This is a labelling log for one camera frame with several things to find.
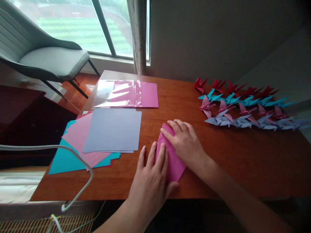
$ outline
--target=chair leg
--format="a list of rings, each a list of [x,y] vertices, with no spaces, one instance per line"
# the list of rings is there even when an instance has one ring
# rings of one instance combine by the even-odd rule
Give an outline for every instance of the chair leg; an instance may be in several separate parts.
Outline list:
[[[80,87],[77,86],[77,84],[75,84],[72,80],[69,81],[71,85],[74,86],[75,89],[78,90],[78,92],[80,92],[85,98],[88,99],[88,96],[80,89]]]
[[[100,74],[98,73],[97,69],[95,68],[94,64],[91,62],[91,60],[89,59],[88,62],[90,63],[91,67],[93,68],[93,70],[95,71],[95,73],[97,74],[98,77],[100,77]]]
[[[74,78],[74,80],[75,80],[75,82],[76,82],[78,85],[80,85],[80,83],[76,80],[76,78]]]
[[[51,88],[53,91],[55,91],[57,94],[59,94],[61,97],[63,97],[65,100],[66,98],[64,97],[64,95],[62,93],[59,92],[59,90],[57,90],[52,84],[50,84],[48,81],[46,80],[41,80],[45,85],[47,85],[49,88]]]

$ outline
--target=chair seat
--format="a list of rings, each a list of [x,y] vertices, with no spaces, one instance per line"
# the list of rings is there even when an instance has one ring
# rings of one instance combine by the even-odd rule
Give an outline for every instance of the chair seat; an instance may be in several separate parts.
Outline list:
[[[45,47],[27,53],[20,64],[51,71],[64,81],[72,80],[90,58],[85,50]]]

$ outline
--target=curtain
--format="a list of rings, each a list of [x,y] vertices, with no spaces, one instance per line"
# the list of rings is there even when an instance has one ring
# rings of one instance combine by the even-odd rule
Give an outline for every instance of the curtain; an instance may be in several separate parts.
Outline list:
[[[133,36],[134,73],[147,75],[146,8],[147,0],[127,0]]]

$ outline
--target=plastic bag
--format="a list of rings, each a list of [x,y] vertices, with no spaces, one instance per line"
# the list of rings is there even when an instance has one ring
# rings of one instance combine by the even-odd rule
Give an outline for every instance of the plastic bag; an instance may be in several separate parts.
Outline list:
[[[94,108],[141,107],[142,94],[140,81],[99,80]]]

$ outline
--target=chair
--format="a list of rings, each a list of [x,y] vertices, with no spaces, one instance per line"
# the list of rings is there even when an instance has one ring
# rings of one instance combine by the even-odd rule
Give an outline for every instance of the chair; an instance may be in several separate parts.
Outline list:
[[[89,62],[87,51],[71,41],[55,39],[41,30],[9,0],[0,4],[0,61],[19,73],[40,79],[64,97],[48,81],[70,82],[84,97],[88,96],[73,82]]]

